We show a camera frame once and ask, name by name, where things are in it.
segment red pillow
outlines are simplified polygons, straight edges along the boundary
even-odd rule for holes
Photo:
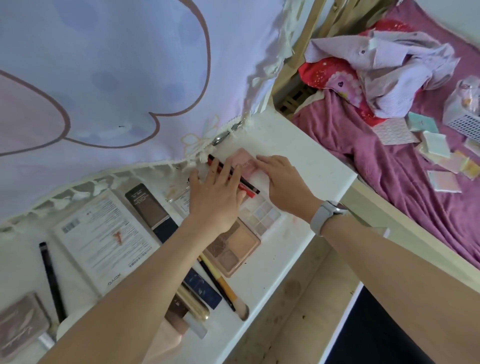
[[[414,31],[410,25],[393,19],[381,19],[370,29],[360,33],[368,35],[372,29],[381,31]],[[329,88],[355,106],[357,113],[370,126],[375,126],[386,119],[378,118],[367,104],[357,72],[343,59],[329,57],[315,63],[304,63],[299,67],[301,80],[310,87]]]

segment purple blanket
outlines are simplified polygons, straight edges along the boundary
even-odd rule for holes
[[[393,8],[389,18],[409,23],[442,43],[450,43],[461,57],[453,78],[443,87],[418,94],[412,111],[435,118],[450,148],[477,164],[480,158],[466,149],[465,137],[441,124],[443,105],[458,80],[480,76],[480,51],[441,28],[413,2]],[[480,269],[480,177],[456,177],[461,194],[435,192],[427,170],[444,170],[423,159],[414,144],[384,146],[353,106],[331,90],[325,99],[304,107],[293,123],[336,157],[351,161],[362,178],[383,198]]]

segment hand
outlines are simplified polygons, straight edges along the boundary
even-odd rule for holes
[[[225,162],[220,174],[217,174],[218,162],[215,158],[204,183],[198,179],[198,170],[190,174],[190,214],[186,220],[205,233],[210,243],[232,227],[246,194],[238,190],[241,167],[235,168],[228,180],[231,161]]]
[[[255,163],[270,179],[273,204],[310,223],[323,201],[313,195],[288,158],[257,156]]]

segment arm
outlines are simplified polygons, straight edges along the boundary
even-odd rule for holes
[[[323,203],[288,159],[257,157],[270,199],[310,223]],[[477,363],[480,295],[407,249],[337,215],[321,230],[389,315],[436,363]]]
[[[39,364],[138,364],[158,331],[177,288],[200,253],[238,216],[241,170],[217,176],[218,159],[204,184],[190,175],[190,215],[145,263],[80,319]]]

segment brown outline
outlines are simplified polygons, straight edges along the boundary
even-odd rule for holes
[[[19,83],[24,87],[29,88],[33,92],[36,92],[37,94],[39,94],[41,97],[47,99],[47,101],[49,101],[59,111],[59,113],[63,117],[63,121],[65,122],[65,128],[63,129],[63,132],[61,132],[60,135],[57,138],[53,139],[52,141],[50,141],[48,143],[45,143],[45,144],[42,144],[40,146],[34,146],[32,148],[15,150],[13,152],[0,153],[0,157],[9,156],[11,154],[17,154],[17,153],[22,153],[22,152],[28,152],[30,150],[35,150],[35,149],[44,148],[46,146],[50,146],[50,145],[55,144],[56,142],[60,141],[61,139],[63,139],[68,134],[68,132],[70,131],[70,117],[68,116],[67,112],[62,107],[62,105],[60,105],[52,96],[47,95],[45,92],[43,92],[42,90],[40,90],[40,89],[36,88],[35,86],[29,84],[28,82],[25,82],[25,81],[21,80],[20,78],[15,77],[12,74],[6,73],[5,71],[0,70],[0,76],[4,76],[6,78],[9,78],[10,80],[12,80],[16,83]]]
[[[72,143],[76,143],[76,144],[81,144],[83,146],[92,146],[92,147],[95,147],[95,148],[102,148],[102,149],[122,149],[122,148],[128,148],[128,147],[131,147],[131,146],[137,146],[137,145],[140,145],[142,143],[145,143],[146,141],[150,140],[150,139],[153,139],[156,137],[156,135],[158,134],[158,132],[160,131],[160,122],[158,121],[158,119],[151,113],[149,112],[150,116],[153,118],[153,120],[155,121],[155,130],[153,131],[153,133],[151,133],[148,137],[146,137],[145,139],[142,139],[138,142],[135,142],[133,144],[128,144],[127,146],[98,146],[98,145],[95,145],[95,144],[89,144],[89,143],[85,143],[85,142],[80,142],[78,140],[75,140],[75,139],[71,139],[69,137],[64,137],[65,140],[68,140],[69,142],[72,142]]]
[[[178,112],[174,112],[172,114],[160,114],[156,112],[150,112],[150,115],[152,116],[178,116],[185,114],[186,112],[189,112],[191,109],[193,109],[197,104],[200,102],[200,100],[204,97],[205,92],[207,91],[208,87],[208,82],[210,81],[210,68],[211,68],[211,63],[212,63],[212,55],[210,54],[210,35],[208,33],[208,27],[207,23],[205,21],[204,16],[200,12],[200,9],[195,5],[195,3],[192,0],[179,0],[183,5],[185,5],[187,8],[190,9],[190,11],[193,13],[193,15],[196,16],[198,19],[198,22],[200,23],[200,26],[202,27],[205,35],[205,43],[206,43],[206,48],[207,48],[207,76],[205,79],[205,86],[204,89],[202,90],[200,96],[195,100],[193,104],[188,106],[186,109]]]

